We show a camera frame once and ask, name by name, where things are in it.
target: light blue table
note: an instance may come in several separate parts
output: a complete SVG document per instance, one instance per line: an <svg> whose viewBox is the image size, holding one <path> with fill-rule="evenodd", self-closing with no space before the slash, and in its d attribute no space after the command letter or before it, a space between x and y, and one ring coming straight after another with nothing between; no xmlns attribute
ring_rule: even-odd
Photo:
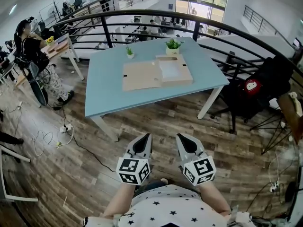
<svg viewBox="0 0 303 227"><path fill-rule="evenodd" d="M180 48L180 54L183 55L191 72L193 84L123 91L123 65L151 61L156 59L156 55L164 55L167 40L169 39L149 40L128 45L135 53L133 59L127 58L126 46L107 49L91 56L86 87L85 116L91 118L113 141L118 141L118 137L106 125L101 115L214 89L198 115L198 119L202 119L223 86L229 83L212 59L192 38L181 37L179 40L184 41L184 44Z"/></svg>

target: white shirt with stars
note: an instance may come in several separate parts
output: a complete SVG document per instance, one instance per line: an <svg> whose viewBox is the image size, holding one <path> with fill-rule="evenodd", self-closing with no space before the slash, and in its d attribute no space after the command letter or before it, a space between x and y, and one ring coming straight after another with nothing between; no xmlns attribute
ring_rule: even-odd
<svg viewBox="0 0 303 227"><path fill-rule="evenodd" d="M85 227L226 227L227 219L188 189L167 185L134 197L114 220L88 217Z"/></svg>

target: cardboard box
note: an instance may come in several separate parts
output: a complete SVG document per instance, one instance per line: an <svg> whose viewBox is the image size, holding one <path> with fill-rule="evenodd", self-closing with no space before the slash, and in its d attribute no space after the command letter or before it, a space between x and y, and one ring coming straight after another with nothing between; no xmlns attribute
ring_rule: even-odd
<svg viewBox="0 0 303 227"><path fill-rule="evenodd" d="M159 55L156 58L155 61L124 64L123 91L193 83L182 55Z"/></svg>

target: patterned pants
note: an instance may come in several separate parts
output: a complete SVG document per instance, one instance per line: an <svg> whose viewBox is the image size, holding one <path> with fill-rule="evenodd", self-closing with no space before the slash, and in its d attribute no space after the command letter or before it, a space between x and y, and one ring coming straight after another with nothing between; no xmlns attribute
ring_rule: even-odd
<svg viewBox="0 0 303 227"><path fill-rule="evenodd" d="M64 101L68 98L68 93L64 90L61 80L52 65L48 65L39 75L38 78L44 85L47 93L52 94L55 98L62 98Z"/></svg>

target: woman with headphones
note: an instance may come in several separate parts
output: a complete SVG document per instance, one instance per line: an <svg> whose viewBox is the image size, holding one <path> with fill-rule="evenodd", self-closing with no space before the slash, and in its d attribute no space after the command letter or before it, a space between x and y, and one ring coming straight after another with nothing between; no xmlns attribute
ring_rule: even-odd
<svg viewBox="0 0 303 227"><path fill-rule="evenodd" d="M30 22L22 20L14 34L14 40L18 54L23 53L27 60L35 63L39 68L38 78L48 93L51 93L57 100L67 104L74 96L73 91L65 91L54 67L49 64L49 59L41 60L43 53L40 49L46 46L45 41L36 34L31 34Z"/></svg>

